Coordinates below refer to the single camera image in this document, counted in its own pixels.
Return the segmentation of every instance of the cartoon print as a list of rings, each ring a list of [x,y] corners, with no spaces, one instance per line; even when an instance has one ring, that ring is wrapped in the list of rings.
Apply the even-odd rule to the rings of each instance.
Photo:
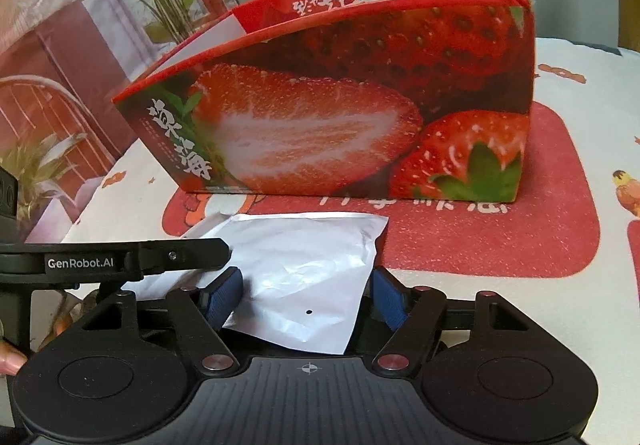
[[[104,189],[105,187],[108,187],[110,185],[113,185],[115,183],[118,183],[118,182],[124,180],[124,177],[126,175],[127,175],[127,171],[124,170],[122,172],[117,172],[113,176],[109,176],[109,177],[105,178],[104,182],[102,183],[102,188]]]
[[[640,220],[633,220],[626,228],[626,237],[629,240],[631,257],[634,260],[636,270],[636,281],[638,283],[638,294],[640,297]]]
[[[187,230],[200,223],[209,215],[209,208],[216,211],[213,205],[220,198],[226,198],[226,213],[244,214],[249,211],[254,203],[261,201],[264,196],[236,195],[233,197],[221,197],[215,194],[191,194],[178,188],[168,201],[162,214],[162,230],[167,235],[181,237]]]
[[[565,79],[575,80],[580,84],[587,83],[587,79],[584,77],[584,75],[580,75],[580,73],[571,73],[569,70],[566,70],[564,68],[554,68],[549,66],[548,64],[540,64],[538,66],[538,69],[540,69],[541,71],[546,71],[548,73],[553,73]]]
[[[640,218],[640,181],[632,178],[628,172],[617,170],[613,173],[613,183],[616,186],[618,202]]]

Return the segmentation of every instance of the strawberry image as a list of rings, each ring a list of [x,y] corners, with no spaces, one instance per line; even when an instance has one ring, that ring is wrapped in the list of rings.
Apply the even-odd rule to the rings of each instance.
[[[367,14],[257,43],[222,60],[300,76],[375,82],[412,99],[428,117],[461,91],[492,85],[494,75],[514,66],[530,66],[517,78],[532,81],[532,52],[522,42],[529,21],[529,12],[519,6]],[[528,107],[530,95],[522,101]],[[518,99],[510,102],[522,109]]]
[[[539,102],[532,103],[523,165],[518,198],[508,205],[269,196],[250,213],[346,211],[388,216],[378,257],[391,269],[509,278],[579,273],[596,255],[600,221],[567,127]],[[612,208],[624,216],[614,203],[615,198]],[[640,220],[630,222],[628,238],[640,284]]]
[[[189,93],[212,160],[262,194],[330,196],[404,154],[422,126],[412,101],[371,82],[217,64]]]
[[[431,122],[392,170],[390,196],[511,202],[528,129],[527,115],[483,110]]]

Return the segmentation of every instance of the crumpled white paper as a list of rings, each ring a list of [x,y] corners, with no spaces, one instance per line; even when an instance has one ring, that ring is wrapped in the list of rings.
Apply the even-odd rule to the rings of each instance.
[[[341,354],[387,218],[361,213],[214,215],[184,237],[220,237],[228,266],[244,278],[244,296],[225,327],[280,346]],[[138,300],[162,298],[184,285],[204,287],[221,271],[165,272],[129,282]]]

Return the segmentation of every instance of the red cardboard box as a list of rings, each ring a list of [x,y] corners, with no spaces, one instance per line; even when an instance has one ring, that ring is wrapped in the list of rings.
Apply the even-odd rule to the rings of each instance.
[[[190,192],[515,199],[529,0],[252,0],[114,99]]]

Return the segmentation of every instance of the halved strawberry image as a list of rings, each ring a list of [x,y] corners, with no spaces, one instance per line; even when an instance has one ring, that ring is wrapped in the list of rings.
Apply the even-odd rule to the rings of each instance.
[[[198,131],[263,194],[330,195],[388,165],[420,131],[415,104],[374,83],[217,64],[190,88]]]
[[[391,173],[391,197],[510,202],[516,196],[529,118],[484,110],[431,122]]]

